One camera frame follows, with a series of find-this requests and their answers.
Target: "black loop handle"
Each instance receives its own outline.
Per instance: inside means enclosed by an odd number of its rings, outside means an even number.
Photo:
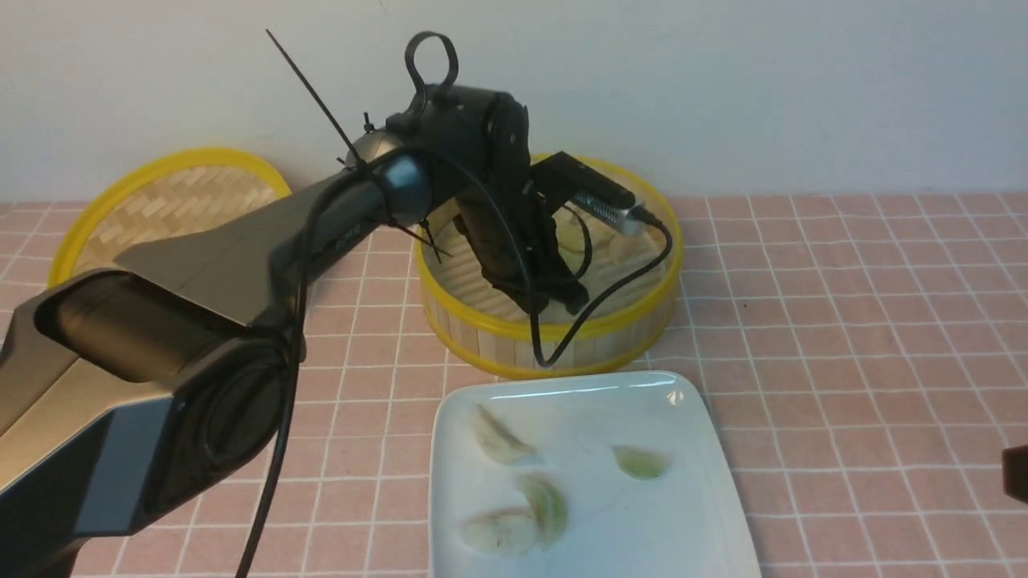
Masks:
[[[425,86],[425,80],[421,75],[417,72],[417,67],[414,66],[414,52],[417,51],[417,47],[429,38],[438,38],[443,43],[443,48],[446,49],[446,59],[449,61],[449,70],[446,71],[446,78],[443,79],[442,83],[439,84],[437,94],[445,94],[449,91],[453,82],[456,81],[457,73],[457,60],[456,60],[456,48],[453,47],[453,42],[450,41],[448,36],[439,34],[438,32],[419,32],[410,39],[407,43],[407,49],[403,53],[403,61],[407,65],[407,73],[410,74],[410,80],[414,83],[414,100],[410,103],[410,108],[407,109],[408,114],[413,114],[414,116],[420,116],[421,112],[425,111],[425,107],[429,104],[428,89]]]

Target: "woven bamboo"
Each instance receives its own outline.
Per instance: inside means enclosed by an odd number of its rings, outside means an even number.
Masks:
[[[468,363],[511,378],[608,371],[640,355],[663,332],[678,293],[675,272],[681,266],[682,244],[674,213],[638,177],[597,160],[582,160],[646,201],[647,207],[672,229],[676,242],[671,256],[604,301],[556,365],[544,370],[533,355],[527,316],[482,278],[467,240],[452,224],[456,206],[448,203],[429,218],[429,227],[439,246],[452,256],[443,255],[439,262],[431,250],[419,248],[416,259],[429,323],[440,339]],[[590,229],[595,230],[597,223],[590,222]],[[590,296],[595,296],[650,261],[663,246],[664,238],[655,229],[647,229],[637,238],[615,237],[594,249],[592,264],[582,283]],[[564,248],[561,254],[572,270],[578,268],[581,254]],[[574,318],[556,302],[541,314],[544,353],[549,355],[555,349]]]

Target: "white plate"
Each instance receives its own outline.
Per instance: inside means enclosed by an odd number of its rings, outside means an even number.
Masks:
[[[507,467],[471,429],[483,404],[539,455]],[[666,454],[650,481],[622,473],[612,445]],[[526,506],[515,480],[545,473],[563,492],[567,531],[550,550],[480,554],[458,536],[470,517]],[[436,416],[430,549],[435,578],[759,578],[739,496],[696,388],[663,371],[462,389]]]

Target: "yellow rim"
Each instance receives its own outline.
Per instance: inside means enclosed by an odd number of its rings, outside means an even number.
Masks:
[[[126,196],[140,187],[166,175],[198,165],[224,165],[257,175],[271,187],[280,198],[289,194],[289,185],[282,175],[264,159],[231,148],[195,148],[170,154],[145,165],[122,177],[100,196],[95,198],[68,229],[50,267],[49,286],[53,287],[71,278],[75,262],[85,247],[89,236],[104,218]]]
[[[547,156],[549,155],[547,154],[533,155],[533,160],[538,161],[543,158],[546,158]],[[607,162],[604,160],[599,160],[597,158],[591,158],[588,156],[580,156],[580,155],[575,155],[575,157],[589,165],[592,165],[594,167],[599,167],[605,171],[611,171],[612,173],[616,173],[626,179],[635,182],[644,189],[646,189],[647,192],[651,193],[654,203],[660,206],[660,208],[663,210],[664,213],[668,215],[674,215],[674,209],[671,208],[671,205],[667,202],[667,200],[664,198],[664,196],[660,194],[660,192],[658,192],[653,185],[651,185],[646,180],[639,178],[634,173],[626,171],[625,169],[622,169],[621,167],[618,167],[616,165],[611,165],[610,162]],[[657,306],[657,304],[663,301],[664,298],[667,296],[668,292],[674,288],[677,272],[682,268],[682,259],[684,252],[682,248],[682,230],[678,228],[677,218],[672,218],[670,219],[670,221],[671,222],[665,224],[667,225],[667,228],[671,231],[671,239],[673,240],[674,247],[672,247],[671,249],[671,263],[670,263],[670,268],[668,269],[669,272],[668,275],[665,276],[664,279],[662,279],[661,282],[656,287],[654,287],[649,293],[647,293],[641,299],[632,303],[630,306],[627,306],[619,312],[603,317],[590,319],[589,321],[583,323],[582,328],[578,332],[578,335],[576,335],[576,338],[589,339],[593,337],[598,337],[600,335],[618,331],[620,329],[627,327],[628,325],[631,325],[632,322],[634,322],[639,317],[641,317],[649,311],[653,310],[655,306]],[[490,317],[488,315],[485,315],[479,311],[476,311],[464,304],[463,302],[454,298],[452,295],[447,293],[442,288],[442,286],[439,285],[439,283],[435,280],[435,278],[432,277],[432,274],[429,273],[429,266],[425,262],[425,251],[420,244],[415,245],[415,251],[416,251],[415,257],[417,261],[417,273],[421,279],[421,287],[426,291],[428,291],[428,293],[432,296],[432,298],[435,299],[436,302],[438,302],[439,305],[442,306],[447,313],[455,316],[457,319],[464,321],[469,325],[472,325],[474,327],[477,327],[479,329],[482,329],[483,331],[487,331],[494,335],[507,337],[509,339],[516,339],[519,341],[531,340],[531,332],[527,322],[515,323],[513,321],[505,321],[502,319]],[[539,329],[540,329],[540,336],[543,340],[557,341],[563,338],[563,336],[567,333],[567,331],[571,329],[571,324],[570,323],[545,324],[541,325]],[[443,332],[437,329],[436,333],[439,335],[441,339],[446,341],[447,346],[450,346],[451,350],[454,349],[451,346],[451,341],[447,341],[446,338],[443,336],[444,335]],[[465,359],[465,361],[471,363],[472,365],[476,365],[479,368],[484,369],[486,371],[493,370],[491,368],[487,369],[484,366],[479,365],[479,364],[489,363],[485,360],[479,359],[477,360],[477,363],[472,363],[468,359]],[[623,362],[619,361],[619,364],[611,362],[604,364],[603,366],[619,367],[620,363]],[[513,369],[500,365],[495,366],[495,369],[497,373],[500,373],[500,369],[503,369],[507,373],[514,371]],[[536,372],[526,373],[526,375],[529,374],[531,376],[536,376],[539,374],[550,375],[551,373],[536,373]]]
[[[475,355],[468,349],[466,349],[461,344],[454,341],[445,331],[442,331],[439,327],[439,323],[432,318],[432,316],[426,315],[425,319],[429,322],[429,326],[435,331],[436,336],[439,340],[443,342],[444,346],[453,355],[460,357],[465,363],[485,371],[486,373],[491,373],[493,375],[500,375],[501,377],[506,377],[508,380],[537,380],[540,377],[566,377],[568,375],[587,375],[590,373],[608,373],[616,369],[624,367],[632,360],[641,356],[657,342],[657,339],[664,333],[664,328],[667,327],[669,319],[665,319],[657,331],[654,331],[652,335],[647,337],[645,341],[640,341],[638,346],[634,349],[622,354],[618,357],[611,359],[604,363],[598,365],[590,365],[588,367],[573,367],[570,369],[554,369],[552,371],[543,371],[540,369],[525,369],[523,367],[514,367],[511,365],[502,365],[494,361],[489,361],[483,359],[482,357]]]

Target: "white wall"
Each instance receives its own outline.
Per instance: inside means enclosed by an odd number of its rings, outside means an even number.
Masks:
[[[670,193],[1028,189],[1025,0],[3,0],[0,198],[89,198],[192,146],[334,170],[265,27],[355,133],[407,105],[433,29],[461,81],[528,106],[534,149]]]

